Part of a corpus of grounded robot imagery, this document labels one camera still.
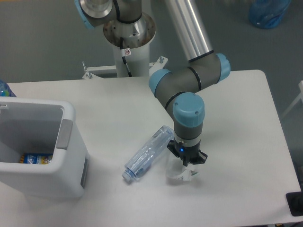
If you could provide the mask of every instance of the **plastic water bottle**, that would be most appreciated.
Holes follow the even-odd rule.
[[[250,7],[250,22],[260,28],[280,24],[291,0],[256,0]]]
[[[140,150],[125,164],[122,177],[130,183],[143,176],[151,166],[153,160],[162,153],[170,140],[174,138],[174,131],[163,125]]]
[[[16,97],[14,92],[11,91],[8,84],[0,80],[0,96]]]

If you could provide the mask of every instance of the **gray floor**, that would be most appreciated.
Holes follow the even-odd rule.
[[[279,27],[263,30],[248,21],[250,0],[197,0],[215,51],[232,70],[266,73],[277,112],[299,94],[303,80],[303,1],[293,0]],[[169,58],[174,71],[187,65],[162,0],[144,0],[143,9],[157,23],[151,61]],[[0,2],[0,78],[7,82],[80,79],[82,61],[113,65],[102,28],[87,30],[73,0]],[[303,166],[303,107],[281,120],[293,161]]]

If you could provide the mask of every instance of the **blue joint cap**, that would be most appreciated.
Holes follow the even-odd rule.
[[[79,0],[75,0],[74,2],[75,2],[76,8],[78,10],[78,13],[79,13],[79,15],[80,15],[80,17],[81,17],[81,19],[82,19],[85,27],[87,29],[94,29],[94,26],[90,24],[90,22],[87,20],[86,16],[84,15],[84,13],[83,13],[83,11],[81,9],[81,6],[79,4]]]
[[[167,69],[161,69],[161,70],[155,71],[151,75],[148,86],[150,87],[154,96],[156,96],[156,88],[157,88],[157,85],[159,84],[160,80],[168,73],[171,73],[171,71],[169,71]]]
[[[229,61],[226,59],[224,54],[221,53],[217,53],[216,54],[218,56],[218,58],[220,59],[221,62],[221,75],[220,75],[220,79],[219,82],[221,80],[224,80],[225,78],[227,78],[231,72],[231,65],[229,63]]]
[[[202,124],[205,118],[203,99],[194,93],[185,92],[179,95],[172,107],[175,119],[183,126],[194,128]]]

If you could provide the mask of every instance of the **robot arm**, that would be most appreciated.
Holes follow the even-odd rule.
[[[153,22],[148,27],[147,17],[142,16],[141,1],[75,0],[75,4],[86,27],[107,23],[104,31],[110,43],[138,48],[155,33]],[[183,160],[184,166],[202,164],[207,159],[200,150],[205,106],[195,93],[228,77],[231,68],[223,54],[214,53],[194,0],[165,1],[189,67],[174,74],[167,69],[158,70],[151,76],[149,86],[174,121],[175,139],[168,144],[170,151]],[[115,26],[108,23],[112,20],[116,20]],[[113,28],[110,35],[107,28]]]
[[[223,54],[214,53],[193,0],[166,4],[190,66],[174,74],[158,70],[149,86],[174,121],[175,139],[169,150],[184,166],[202,164],[207,159],[200,150],[205,106],[195,93],[228,77],[231,68]]]

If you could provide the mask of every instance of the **white plastic bin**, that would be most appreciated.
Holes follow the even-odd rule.
[[[49,164],[19,163],[24,153]],[[80,197],[89,154],[68,102],[0,97],[0,181],[25,194]]]

